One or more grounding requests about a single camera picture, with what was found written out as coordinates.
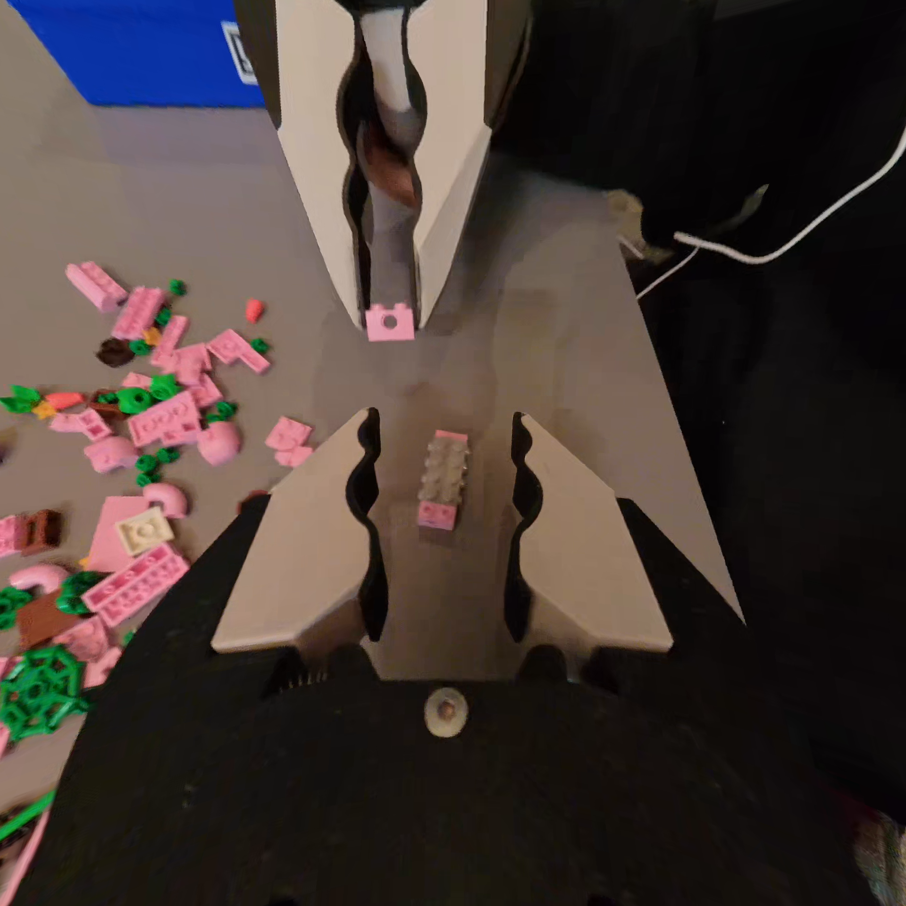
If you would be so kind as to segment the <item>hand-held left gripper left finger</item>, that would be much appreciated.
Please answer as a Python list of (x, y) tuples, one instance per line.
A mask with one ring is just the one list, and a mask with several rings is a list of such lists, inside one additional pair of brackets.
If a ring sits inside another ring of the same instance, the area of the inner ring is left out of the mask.
[(389, 582), (369, 511), (379, 495), (376, 408), (358, 411), (270, 493), (211, 640), (218, 653), (330, 653), (380, 640)]

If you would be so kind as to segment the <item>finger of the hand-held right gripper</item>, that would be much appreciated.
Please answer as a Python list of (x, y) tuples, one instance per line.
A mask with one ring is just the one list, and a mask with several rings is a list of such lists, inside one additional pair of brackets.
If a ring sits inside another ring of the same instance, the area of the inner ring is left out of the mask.
[(410, 61), (426, 100), (414, 153), (419, 326), (442, 295), (504, 100), (522, 66), (531, 2), (429, 1), (410, 14)]
[(348, 205), (353, 154), (342, 117), (358, 62), (354, 18), (334, 1), (235, 1), (234, 8), (334, 293), (361, 330), (358, 239)]

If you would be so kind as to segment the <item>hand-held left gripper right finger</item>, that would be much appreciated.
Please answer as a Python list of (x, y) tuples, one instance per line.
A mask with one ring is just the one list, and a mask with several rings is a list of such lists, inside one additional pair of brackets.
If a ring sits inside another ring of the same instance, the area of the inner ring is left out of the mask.
[(522, 412), (512, 420), (511, 459), (511, 639), (564, 653), (668, 652), (671, 631), (612, 488)]

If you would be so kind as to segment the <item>pink and grey brick assembly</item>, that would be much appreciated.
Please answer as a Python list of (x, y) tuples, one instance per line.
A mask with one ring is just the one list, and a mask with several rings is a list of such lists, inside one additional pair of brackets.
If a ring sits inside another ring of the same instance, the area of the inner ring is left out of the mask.
[[(456, 433), (456, 432), (447, 431), (447, 430), (443, 430), (443, 429), (437, 429), (435, 431), (435, 434), (440, 431), (442, 431), (444, 433), (449, 432), (449, 433), (455, 433), (455, 434), (460, 434), (460, 435), (467, 435), (467, 434)], [(463, 503), (465, 487), (466, 487), (466, 483), (465, 483), (465, 486), (463, 489), (462, 500), (458, 507), (445, 506), (445, 505), (439, 505), (439, 504), (430, 504), (430, 503), (420, 503), (418, 501), (418, 525), (420, 527), (452, 531), (456, 527), (456, 524), (457, 524), (457, 520), (459, 517), (459, 508), (460, 508), (461, 504)]]

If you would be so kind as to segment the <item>pink brick with round hole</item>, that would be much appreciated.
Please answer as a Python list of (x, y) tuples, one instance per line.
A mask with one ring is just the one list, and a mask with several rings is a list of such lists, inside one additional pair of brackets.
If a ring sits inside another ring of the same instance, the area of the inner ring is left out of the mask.
[(365, 313), (366, 333), (371, 343), (404, 343), (415, 339), (415, 315), (403, 302), (372, 304)]

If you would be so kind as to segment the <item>person's right hand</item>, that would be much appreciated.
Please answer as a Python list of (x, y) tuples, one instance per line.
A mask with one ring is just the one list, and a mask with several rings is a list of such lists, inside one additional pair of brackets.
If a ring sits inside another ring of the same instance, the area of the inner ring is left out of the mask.
[(418, 207), (411, 166), (374, 121), (363, 122), (357, 133), (357, 161), (368, 184), (409, 210)]

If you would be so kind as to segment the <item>cream square toy plate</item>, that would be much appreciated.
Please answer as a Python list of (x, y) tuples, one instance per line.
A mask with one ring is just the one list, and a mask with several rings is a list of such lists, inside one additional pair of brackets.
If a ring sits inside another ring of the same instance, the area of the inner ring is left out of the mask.
[(114, 529), (121, 546), (131, 558), (175, 539), (170, 522), (157, 507), (119, 520)]

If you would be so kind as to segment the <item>blue plastic bin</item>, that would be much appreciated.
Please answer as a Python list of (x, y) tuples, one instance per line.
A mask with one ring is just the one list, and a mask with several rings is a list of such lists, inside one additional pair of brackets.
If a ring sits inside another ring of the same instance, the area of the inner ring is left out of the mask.
[(7, 3), (86, 102), (263, 108), (232, 1)]

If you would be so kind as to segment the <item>brown rectangular toy brick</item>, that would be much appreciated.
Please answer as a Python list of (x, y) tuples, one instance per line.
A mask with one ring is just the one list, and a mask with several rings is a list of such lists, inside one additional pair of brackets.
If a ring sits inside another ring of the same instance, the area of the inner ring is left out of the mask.
[(57, 548), (62, 537), (62, 514), (44, 509), (24, 517), (22, 530), (22, 556), (47, 553)]

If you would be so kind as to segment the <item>brown flat toy tile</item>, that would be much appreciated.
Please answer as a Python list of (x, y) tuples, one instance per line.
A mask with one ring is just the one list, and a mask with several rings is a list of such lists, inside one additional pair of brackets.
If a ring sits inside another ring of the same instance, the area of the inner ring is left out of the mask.
[(82, 620), (80, 615), (59, 610), (58, 596), (57, 591), (41, 595), (17, 611), (20, 653), (40, 648)]

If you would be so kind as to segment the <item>long green toy stem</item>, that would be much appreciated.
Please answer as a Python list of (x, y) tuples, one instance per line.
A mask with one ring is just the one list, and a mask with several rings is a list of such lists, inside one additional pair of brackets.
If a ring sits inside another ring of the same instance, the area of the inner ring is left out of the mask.
[(5, 821), (1, 823), (1, 844), (2, 846), (6, 845), (6, 841), (17, 836), (17, 834), (27, 828), (29, 825), (36, 822), (41, 818), (52, 806), (56, 790), (51, 789), (46, 794), (44, 794), (39, 799), (34, 802), (23, 806), (19, 811), (13, 814), (12, 817), (8, 817)]

